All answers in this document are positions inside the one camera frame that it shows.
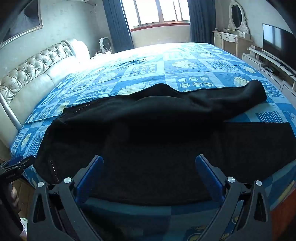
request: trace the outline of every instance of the white leather headboard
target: white leather headboard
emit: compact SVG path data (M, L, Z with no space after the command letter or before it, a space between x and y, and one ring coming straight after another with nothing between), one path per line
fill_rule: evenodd
M87 46L63 40L28 58L0 80L0 140L10 147L35 106L90 59Z

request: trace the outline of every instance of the window sill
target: window sill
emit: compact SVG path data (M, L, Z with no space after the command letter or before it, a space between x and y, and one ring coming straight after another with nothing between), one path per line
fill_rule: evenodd
M163 27L163 26L175 26L175 25L190 25L190 23L180 23L180 22L174 22L174 23L157 23L157 24L152 24L152 25L145 25L145 26L140 26L131 29L131 32L141 30L141 29L146 29L146 28L156 28L156 27Z

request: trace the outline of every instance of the air conditioner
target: air conditioner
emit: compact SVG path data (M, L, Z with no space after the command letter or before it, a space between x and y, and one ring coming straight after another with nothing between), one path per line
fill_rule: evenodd
M101 48L102 53L110 51L111 50L111 41L107 37L101 38L100 39L100 48Z
M66 1L75 1L75 2L88 2L89 0L66 0Z

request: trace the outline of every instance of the silver screw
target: silver screw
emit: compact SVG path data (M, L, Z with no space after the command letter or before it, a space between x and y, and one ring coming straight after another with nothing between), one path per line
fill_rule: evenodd
M72 181L72 178L70 178L70 177L66 177L64 179L64 183L70 183L71 181Z
M256 183L257 186L262 186L262 182L260 182L258 180L255 183Z
M228 180L230 183L234 183L234 182L235 182L235 178L234 178L234 177L228 177L227 180Z
M40 187L40 188L43 187L44 186L44 182L39 182L37 186Z

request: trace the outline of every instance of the bedsheet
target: bedsheet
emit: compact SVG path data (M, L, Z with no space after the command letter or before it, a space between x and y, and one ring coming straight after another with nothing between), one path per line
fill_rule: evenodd
M257 79L267 100L229 121L289 122L296 133L296 110L282 93L258 71L219 48L204 43L152 45L112 55L106 62L67 76L36 106L11 146L13 156L36 156L44 133L63 109L91 100L127 95L157 83L181 91L243 86ZM180 123L175 131L190 131ZM42 179L33 167L24 176L36 186ZM296 161L263 180L274 209L295 189ZM90 198L84 208L106 216L134 240L194 241L214 215L217 204L204 202L171 207L139 207Z

